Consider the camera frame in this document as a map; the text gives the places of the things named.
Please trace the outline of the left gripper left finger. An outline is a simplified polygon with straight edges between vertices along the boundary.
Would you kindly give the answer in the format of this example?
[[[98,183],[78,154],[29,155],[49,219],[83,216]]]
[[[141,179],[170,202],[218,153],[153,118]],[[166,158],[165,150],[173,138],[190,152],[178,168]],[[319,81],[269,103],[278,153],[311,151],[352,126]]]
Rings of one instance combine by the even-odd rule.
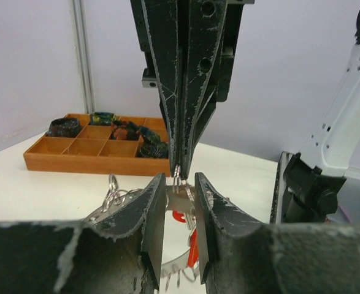
[[[96,223],[0,222],[0,293],[154,293],[166,177]]]

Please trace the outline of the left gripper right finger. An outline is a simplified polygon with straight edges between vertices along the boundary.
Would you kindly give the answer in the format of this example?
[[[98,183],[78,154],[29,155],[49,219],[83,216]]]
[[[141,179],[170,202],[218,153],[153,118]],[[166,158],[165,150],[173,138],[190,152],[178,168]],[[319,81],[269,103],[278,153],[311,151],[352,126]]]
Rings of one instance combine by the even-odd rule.
[[[265,224],[194,177],[207,293],[360,293],[360,225]]]

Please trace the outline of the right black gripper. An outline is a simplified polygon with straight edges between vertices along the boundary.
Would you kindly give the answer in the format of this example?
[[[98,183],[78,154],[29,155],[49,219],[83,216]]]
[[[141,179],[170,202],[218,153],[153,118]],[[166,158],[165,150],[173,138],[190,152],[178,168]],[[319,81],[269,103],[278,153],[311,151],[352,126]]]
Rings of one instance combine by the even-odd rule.
[[[208,83],[216,87],[212,102],[228,97],[243,7],[254,3],[131,1],[146,60],[142,84],[158,89],[173,177],[189,177],[197,117]]]

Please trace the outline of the silver keyring with keys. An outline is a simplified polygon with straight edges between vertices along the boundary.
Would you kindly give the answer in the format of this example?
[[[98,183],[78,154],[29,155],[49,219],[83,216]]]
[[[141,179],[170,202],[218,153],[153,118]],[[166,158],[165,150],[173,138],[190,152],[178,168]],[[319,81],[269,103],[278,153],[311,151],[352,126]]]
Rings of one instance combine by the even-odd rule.
[[[201,192],[195,191],[194,187],[187,182],[182,183],[179,179],[174,180],[175,184],[166,187],[166,206],[164,216],[161,218],[166,223],[166,217],[173,211],[191,214],[196,217],[197,241],[199,248],[199,260],[193,268],[187,267],[187,259],[190,248],[178,257],[163,263],[160,273],[156,276],[157,286],[154,291],[148,293],[159,293],[159,286],[162,279],[166,280],[165,288],[169,287],[170,278],[177,276],[177,283],[184,277],[190,282],[195,282],[197,277],[204,283],[208,270],[214,262],[219,260],[218,243],[215,231],[213,230],[213,197],[218,193],[213,188],[207,188]],[[113,216],[125,206],[134,202],[142,195],[142,189],[121,190],[118,188],[117,178],[114,174],[109,175],[109,190],[103,204],[89,214],[84,221],[92,226],[97,225],[104,219]]]

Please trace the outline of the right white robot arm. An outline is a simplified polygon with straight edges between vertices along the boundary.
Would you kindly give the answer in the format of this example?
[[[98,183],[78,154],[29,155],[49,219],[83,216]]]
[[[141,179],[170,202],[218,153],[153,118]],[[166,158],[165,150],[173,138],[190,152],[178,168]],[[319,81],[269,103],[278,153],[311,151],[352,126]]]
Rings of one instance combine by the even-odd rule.
[[[173,190],[186,187],[193,153],[219,102],[228,97],[243,1],[132,1],[142,82],[159,91]],[[356,43],[332,104],[278,176],[272,222],[322,222],[360,141],[360,10]]]

